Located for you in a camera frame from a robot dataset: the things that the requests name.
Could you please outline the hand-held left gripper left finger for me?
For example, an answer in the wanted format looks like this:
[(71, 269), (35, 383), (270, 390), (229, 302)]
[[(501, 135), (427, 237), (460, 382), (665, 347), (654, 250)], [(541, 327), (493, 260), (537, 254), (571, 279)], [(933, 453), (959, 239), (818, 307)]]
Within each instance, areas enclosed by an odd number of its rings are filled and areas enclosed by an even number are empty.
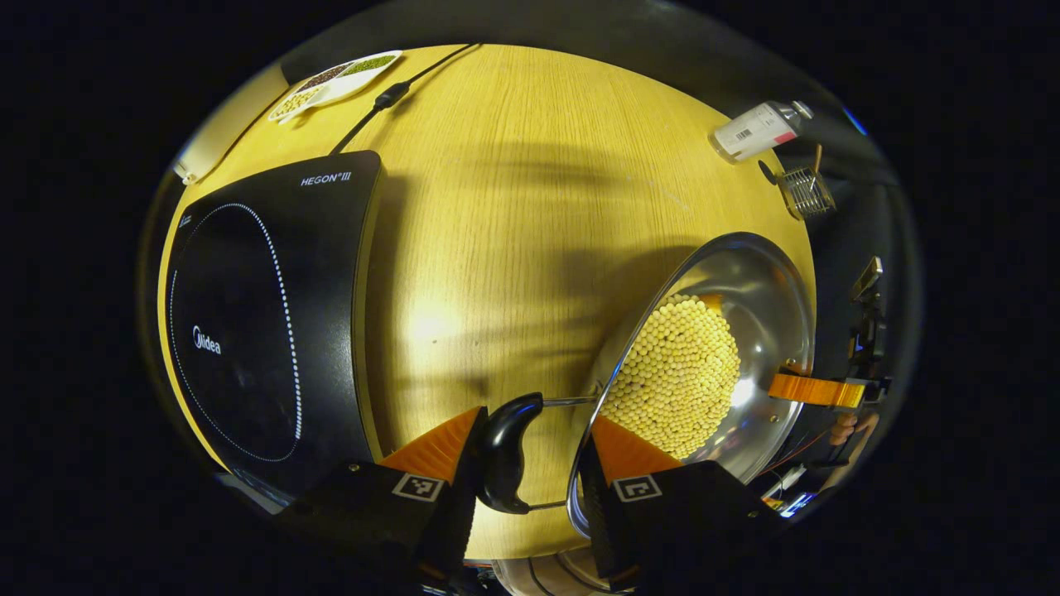
[(337, 464), (277, 523), (399, 593), (446, 593), (465, 567), (487, 419), (470, 408), (378, 463)]

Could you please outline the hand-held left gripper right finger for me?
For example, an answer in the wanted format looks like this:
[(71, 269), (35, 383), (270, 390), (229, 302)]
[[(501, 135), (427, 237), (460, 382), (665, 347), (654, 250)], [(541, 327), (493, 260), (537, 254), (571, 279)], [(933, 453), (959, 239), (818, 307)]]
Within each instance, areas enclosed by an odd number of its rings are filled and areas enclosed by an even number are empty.
[(783, 532), (722, 464), (683, 464), (606, 416), (588, 431), (578, 479), (595, 569), (614, 591), (705, 579)]

